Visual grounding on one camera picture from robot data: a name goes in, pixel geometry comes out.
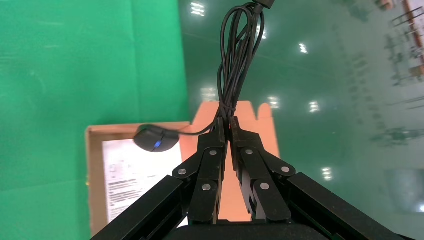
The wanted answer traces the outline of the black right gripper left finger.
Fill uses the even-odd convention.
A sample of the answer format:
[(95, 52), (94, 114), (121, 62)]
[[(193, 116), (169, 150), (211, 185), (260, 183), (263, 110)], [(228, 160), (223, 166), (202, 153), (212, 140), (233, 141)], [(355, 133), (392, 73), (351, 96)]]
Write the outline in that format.
[(196, 240), (218, 220), (227, 154), (224, 121), (198, 137), (197, 151), (106, 225), (94, 240)]

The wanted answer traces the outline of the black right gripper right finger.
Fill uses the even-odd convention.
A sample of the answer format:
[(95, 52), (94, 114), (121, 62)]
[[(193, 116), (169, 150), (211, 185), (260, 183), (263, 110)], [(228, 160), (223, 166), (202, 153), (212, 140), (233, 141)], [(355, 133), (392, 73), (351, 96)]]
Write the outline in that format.
[(312, 178), (268, 152), (258, 133), (229, 122), (233, 168), (261, 240), (402, 240)]

